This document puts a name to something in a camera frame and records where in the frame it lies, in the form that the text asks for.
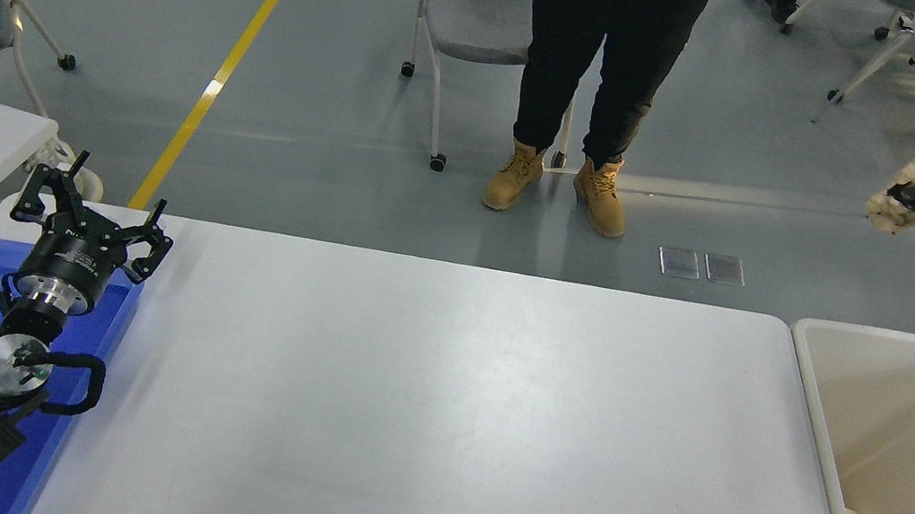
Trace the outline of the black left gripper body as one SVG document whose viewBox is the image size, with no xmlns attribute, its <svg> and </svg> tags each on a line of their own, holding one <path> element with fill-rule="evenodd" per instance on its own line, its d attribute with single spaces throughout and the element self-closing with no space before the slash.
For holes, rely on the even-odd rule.
<svg viewBox="0 0 915 514">
<path fill-rule="evenodd" d="M 102 238 L 83 238 L 65 226 L 48 220 L 40 224 L 42 234 L 17 270 L 15 286 L 20 292 L 47 293 L 52 287 L 73 301 L 98 302 L 112 273 L 124 264 L 118 243 Z"/>
</svg>

